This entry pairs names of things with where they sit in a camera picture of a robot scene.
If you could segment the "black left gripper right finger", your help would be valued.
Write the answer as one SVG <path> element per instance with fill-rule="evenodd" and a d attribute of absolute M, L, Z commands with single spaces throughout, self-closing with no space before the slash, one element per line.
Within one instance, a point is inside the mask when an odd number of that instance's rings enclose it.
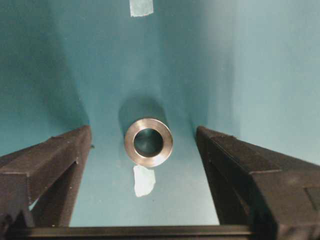
<path fill-rule="evenodd" d="M 216 214 L 266 240 L 320 237 L 320 167 L 204 126 L 196 129 Z"/>

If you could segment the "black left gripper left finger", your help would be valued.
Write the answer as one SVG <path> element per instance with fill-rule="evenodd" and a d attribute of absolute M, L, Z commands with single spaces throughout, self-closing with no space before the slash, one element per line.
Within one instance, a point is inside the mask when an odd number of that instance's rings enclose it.
<path fill-rule="evenodd" d="M 0 158 L 0 231 L 68 227 L 92 146 L 88 125 Z"/>

